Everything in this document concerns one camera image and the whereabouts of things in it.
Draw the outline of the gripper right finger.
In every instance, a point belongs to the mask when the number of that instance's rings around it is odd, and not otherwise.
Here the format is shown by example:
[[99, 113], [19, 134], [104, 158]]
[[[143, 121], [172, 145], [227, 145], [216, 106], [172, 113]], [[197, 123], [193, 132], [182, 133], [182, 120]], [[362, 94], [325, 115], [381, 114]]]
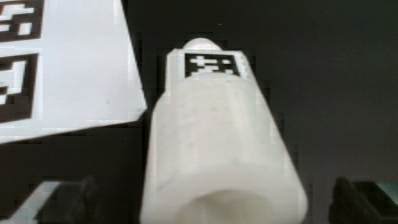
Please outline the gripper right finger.
[[398, 183], [335, 179], [330, 224], [398, 224]]

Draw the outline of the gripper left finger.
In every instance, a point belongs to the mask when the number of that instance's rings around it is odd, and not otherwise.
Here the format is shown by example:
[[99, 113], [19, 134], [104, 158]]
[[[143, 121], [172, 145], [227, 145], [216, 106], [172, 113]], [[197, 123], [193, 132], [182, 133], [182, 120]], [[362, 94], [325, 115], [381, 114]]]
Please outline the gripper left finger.
[[44, 181], [0, 224], [95, 224], [97, 185], [79, 181]]

